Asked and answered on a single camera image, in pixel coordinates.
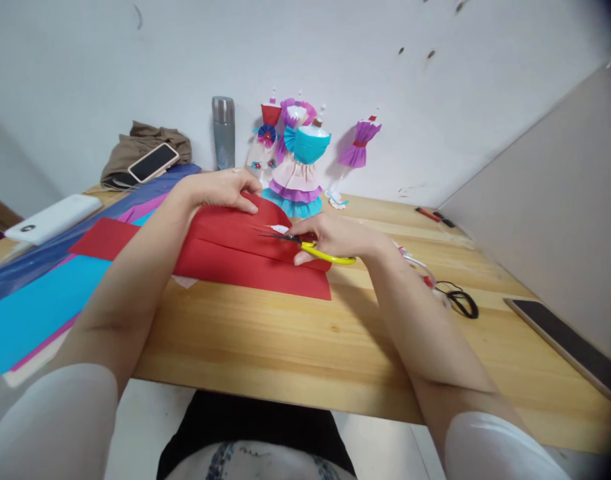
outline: red pen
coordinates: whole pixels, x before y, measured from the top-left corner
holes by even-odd
[[[416,207],[416,211],[419,212],[421,215],[425,215],[426,217],[434,220],[437,223],[440,223],[441,218],[437,217],[436,215],[433,215],[432,213],[429,213],[426,209],[423,209],[421,207]]]

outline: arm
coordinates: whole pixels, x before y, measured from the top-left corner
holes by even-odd
[[[438,299],[380,232],[331,215],[296,224],[288,234],[314,232],[321,251],[364,261],[380,316],[412,381],[416,399],[444,459],[452,419],[461,412],[491,413],[526,430]],[[312,257],[299,252],[295,264]]]
[[[120,397],[141,356],[194,214],[204,203],[256,213],[242,190],[260,195],[261,184],[239,169],[181,180],[105,273],[49,371],[75,363],[104,365],[114,373]]]

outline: red construction paper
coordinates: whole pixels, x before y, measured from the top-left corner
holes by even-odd
[[[301,250],[295,243],[286,240],[259,237],[257,229],[273,231],[267,225],[285,225],[291,227],[285,212],[269,200],[242,192],[258,208],[255,215],[238,209],[226,207],[201,207],[192,220],[188,238],[202,239],[224,247],[254,253],[263,257],[281,260],[293,264],[294,256]],[[328,271],[332,264],[325,260],[314,260],[303,266],[321,271]]]
[[[117,220],[100,219],[69,252],[113,261],[139,228]],[[174,274],[302,297],[332,299],[327,276],[320,269],[295,267],[293,263],[217,245],[189,234]]]
[[[68,252],[113,261],[139,228],[131,223],[101,218]]]

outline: gray partition wall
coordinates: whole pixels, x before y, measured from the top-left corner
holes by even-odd
[[[611,358],[611,67],[573,90],[442,211]]]

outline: yellow scissors handle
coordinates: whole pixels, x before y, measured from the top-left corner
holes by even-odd
[[[316,243],[311,242],[302,242],[301,249],[305,250],[310,255],[314,255],[316,258],[320,258],[321,260],[325,260],[331,263],[338,263],[339,265],[352,265],[356,262],[355,258],[338,258],[333,257],[332,255],[327,255],[327,253],[320,252],[316,250]]]

